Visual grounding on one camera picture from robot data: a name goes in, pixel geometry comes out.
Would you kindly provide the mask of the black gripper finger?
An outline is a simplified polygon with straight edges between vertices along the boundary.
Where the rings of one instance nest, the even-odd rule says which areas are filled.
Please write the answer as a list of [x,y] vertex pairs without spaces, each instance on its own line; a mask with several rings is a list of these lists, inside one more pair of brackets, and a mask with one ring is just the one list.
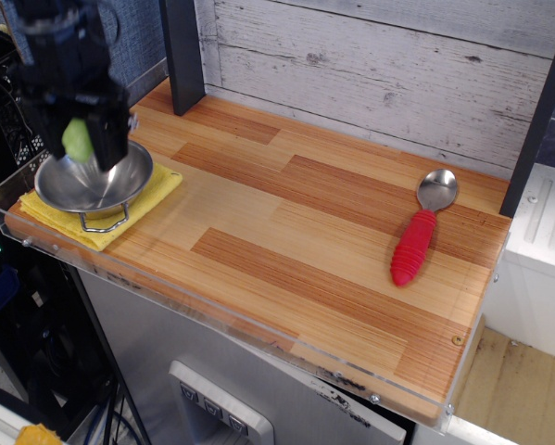
[[126,108],[97,109],[87,115],[86,126],[100,171],[110,171],[128,153]]
[[33,128],[42,137],[45,147],[56,159],[66,155],[63,133],[67,129],[71,115],[58,105],[38,104],[29,106]]

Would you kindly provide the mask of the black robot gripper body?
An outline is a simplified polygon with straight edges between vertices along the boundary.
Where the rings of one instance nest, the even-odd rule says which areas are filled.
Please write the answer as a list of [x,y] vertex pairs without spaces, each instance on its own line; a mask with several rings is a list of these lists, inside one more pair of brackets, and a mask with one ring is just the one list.
[[19,68],[22,96],[43,120],[79,117],[126,120],[128,93],[109,74],[110,47],[120,24],[107,32],[100,12],[107,1],[16,1],[19,30],[32,60]]

